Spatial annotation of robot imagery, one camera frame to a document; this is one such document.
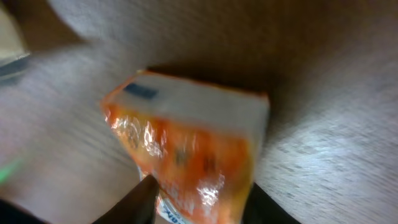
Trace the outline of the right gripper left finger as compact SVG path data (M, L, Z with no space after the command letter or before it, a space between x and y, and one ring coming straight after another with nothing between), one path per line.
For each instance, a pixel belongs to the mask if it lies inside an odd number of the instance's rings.
M93 224L154 224L159 189L158 181L152 175L146 176Z

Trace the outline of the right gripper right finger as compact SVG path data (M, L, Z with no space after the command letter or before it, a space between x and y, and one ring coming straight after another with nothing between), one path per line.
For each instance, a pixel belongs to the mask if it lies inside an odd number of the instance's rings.
M288 214L260 186L253 184L244 209L242 224L301 224Z

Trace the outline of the orange tissue pack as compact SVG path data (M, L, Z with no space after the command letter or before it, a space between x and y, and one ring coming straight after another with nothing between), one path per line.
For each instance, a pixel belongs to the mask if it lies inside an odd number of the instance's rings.
M170 223L241 223L269 115L266 94L140 70L104 97L105 120Z

